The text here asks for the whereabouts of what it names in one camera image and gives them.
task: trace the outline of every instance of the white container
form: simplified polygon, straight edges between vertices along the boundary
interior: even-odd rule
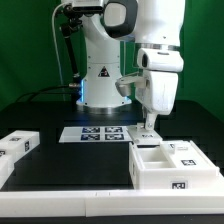
[[[39,144],[39,132],[15,131],[0,140],[0,153],[12,155],[15,163]]]
[[[153,148],[130,144],[129,170],[135,189],[198,189],[220,179],[216,167],[193,142],[161,142]]]

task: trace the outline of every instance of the green backdrop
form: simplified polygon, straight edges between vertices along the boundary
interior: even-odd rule
[[[0,110],[27,92],[60,84],[51,31],[51,16],[59,0],[0,0]],[[181,31],[184,71],[177,99],[200,103],[224,121],[224,1],[186,0]],[[64,19],[57,19],[56,27]],[[72,81],[67,51],[57,31],[65,83]],[[85,75],[82,33],[73,37],[81,75]],[[133,44],[127,43],[126,71],[132,68]],[[36,100],[62,100],[40,96]]]

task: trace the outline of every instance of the black label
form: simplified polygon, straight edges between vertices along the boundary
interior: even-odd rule
[[[81,141],[99,141],[100,135],[97,134],[89,134],[89,135],[81,135]]]
[[[99,132],[100,132],[100,128],[86,127],[82,129],[82,133],[99,133]]]
[[[104,66],[100,72],[100,74],[98,75],[98,77],[110,77],[106,67]]]
[[[106,134],[105,140],[109,140],[109,141],[124,140],[124,135],[123,134]]]
[[[174,182],[172,183],[172,189],[186,189],[187,183],[186,182]]]
[[[118,133],[118,132],[123,132],[123,130],[122,130],[122,127],[105,127],[105,132]]]
[[[2,150],[1,150],[1,151],[0,151],[0,157],[3,156],[3,155],[5,155],[5,151],[2,151]]]
[[[184,166],[196,166],[196,162],[194,160],[181,160]]]
[[[151,135],[142,135],[143,138],[153,138],[154,136],[151,134]]]
[[[20,139],[21,138],[14,137],[14,138],[11,138],[9,141],[11,141],[11,142],[18,142]]]
[[[30,149],[30,142],[25,142],[25,152],[27,152]]]

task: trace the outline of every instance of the black tabletop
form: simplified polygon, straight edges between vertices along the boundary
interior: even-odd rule
[[[40,145],[15,164],[1,191],[132,189],[128,143],[58,143],[64,127],[127,126],[142,122],[141,105],[112,115],[77,111],[69,102],[15,103],[0,112],[0,137],[15,130],[40,132]],[[164,140],[193,140],[224,174],[224,123],[199,104],[176,101],[159,116]],[[224,215],[0,219],[0,223],[223,223]]]

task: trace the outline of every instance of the square compartment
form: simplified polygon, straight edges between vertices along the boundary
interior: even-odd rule
[[[147,148],[139,150],[141,160],[145,162],[167,162],[167,159],[160,148]]]

